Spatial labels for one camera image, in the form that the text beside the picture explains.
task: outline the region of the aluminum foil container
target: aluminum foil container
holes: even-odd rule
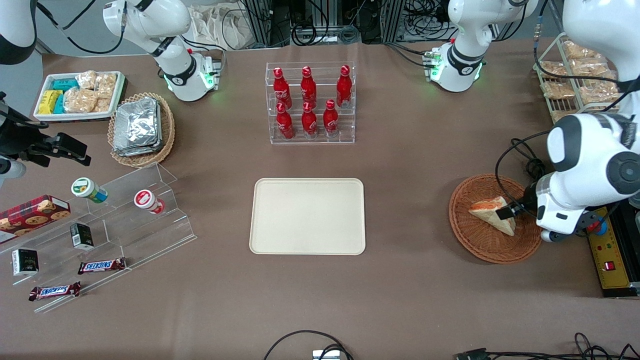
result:
[[[160,104],[151,97],[126,102],[116,110],[113,151],[134,156],[162,149]]]

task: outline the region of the small black box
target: small black box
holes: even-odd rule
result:
[[[75,223],[71,225],[71,239],[74,247],[80,250],[93,249],[93,238],[91,237],[91,229],[87,225]]]
[[[31,249],[15,249],[11,253],[13,275],[35,275],[38,273],[38,252]]]

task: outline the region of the robotic arm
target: robotic arm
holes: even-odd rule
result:
[[[503,24],[528,17],[538,0],[451,0],[448,14],[460,33],[454,43],[432,50],[432,81],[451,92],[462,92],[477,79],[492,41],[489,24]]]
[[[560,119],[547,138],[556,169],[525,190],[501,218],[537,212],[542,237],[559,241],[598,221],[587,208],[627,199],[640,191],[640,3],[565,0],[563,23],[571,38],[616,66],[629,94],[617,113],[581,113]]]
[[[140,46],[156,59],[169,89],[178,99],[195,101],[211,91],[215,77],[211,57],[189,53],[180,35],[189,30],[189,10],[179,0],[116,0],[102,17],[114,35]]]
[[[36,0],[0,0],[0,64],[18,64],[31,55],[36,44]],[[0,92],[0,186],[4,179],[21,177],[31,161],[49,166],[49,157],[68,158],[89,166],[86,145],[65,133],[47,136],[40,132],[49,125],[34,122],[10,108]]]

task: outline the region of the bottle cap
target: bottle cap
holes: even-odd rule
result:
[[[156,196],[149,190],[140,190],[133,197],[133,202],[141,209],[148,209],[156,202]]]
[[[81,177],[71,184],[71,192],[78,197],[89,196],[95,189],[95,183],[88,177]]]

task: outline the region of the white tray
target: white tray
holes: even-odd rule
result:
[[[360,180],[264,178],[255,183],[252,252],[359,255],[365,246]]]
[[[84,114],[39,114],[38,106],[42,101],[42,96],[44,95],[45,90],[51,90],[51,84],[54,80],[58,79],[71,79],[74,78],[79,72],[69,72],[67,74],[51,74],[47,75],[44,80],[44,85],[42,85],[42,89],[40,89],[40,95],[38,96],[38,102],[36,102],[36,107],[33,109],[33,117],[43,121],[43,122],[68,122],[68,121],[82,121],[82,120],[92,120],[92,119],[104,119],[108,120],[112,113],[116,111],[116,107],[118,106],[118,100],[120,100],[120,94],[122,93],[122,87],[124,86],[125,77],[120,71],[98,71],[98,72],[107,72],[110,74],[116,74],[116,87],[113,89],[113,95],[111,96],[111,104],[109,105],[109,110],[102,111],[99,113],[84,113]]]

